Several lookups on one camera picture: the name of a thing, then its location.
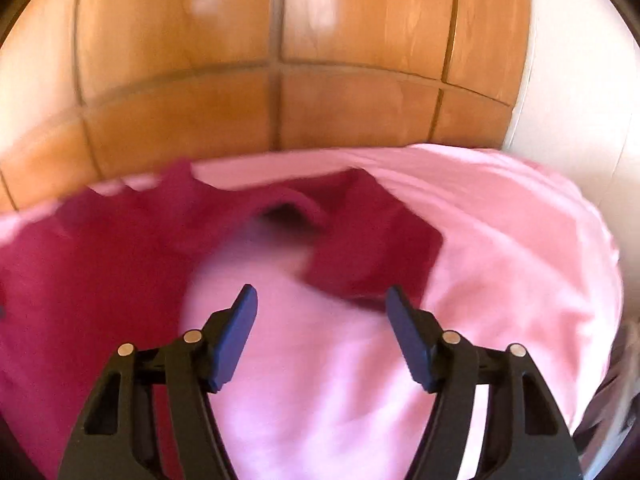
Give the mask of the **dark red small garment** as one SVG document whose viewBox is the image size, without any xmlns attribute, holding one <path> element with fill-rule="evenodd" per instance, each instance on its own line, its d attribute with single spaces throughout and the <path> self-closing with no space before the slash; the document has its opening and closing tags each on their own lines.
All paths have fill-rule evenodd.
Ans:
<svg viewBox="0 0 640 480">
<path fill-rule="evenodd" d="M 115 347 L 175 336 L 198 267 L 280 207 L 319 232 L 310 286 L 373 309 L 394 285 L 423 298 L 442 234 L 361 169 L 227 191 L 179 165 L 146 190 L 82 191 L 2 246 L 1 413 L 40 474 Z"/>
</svg>

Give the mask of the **wooden wardrobe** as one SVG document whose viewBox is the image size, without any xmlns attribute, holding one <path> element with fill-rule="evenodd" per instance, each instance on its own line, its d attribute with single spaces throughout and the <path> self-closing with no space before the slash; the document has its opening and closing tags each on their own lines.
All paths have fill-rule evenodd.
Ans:
<svg viewBox="0 0 640 480">
<path fill-rule="evenodd" d="M 1 207 L 177 159 L 500 148 L 532 0 L 1 0 Z"/>
</svg>

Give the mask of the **grey metal chair frame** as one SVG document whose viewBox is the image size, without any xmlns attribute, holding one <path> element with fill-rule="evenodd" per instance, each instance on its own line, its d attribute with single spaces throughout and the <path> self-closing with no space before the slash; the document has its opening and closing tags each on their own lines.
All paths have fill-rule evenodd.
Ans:
<svg viewBox="0 0 640 480">
<path fill-rule="evenodd" d="M 573 434 L 582 476 L 595 479 L 639 421 L 639 322 L 620 324 L 610 365 Z"/>
</svg>

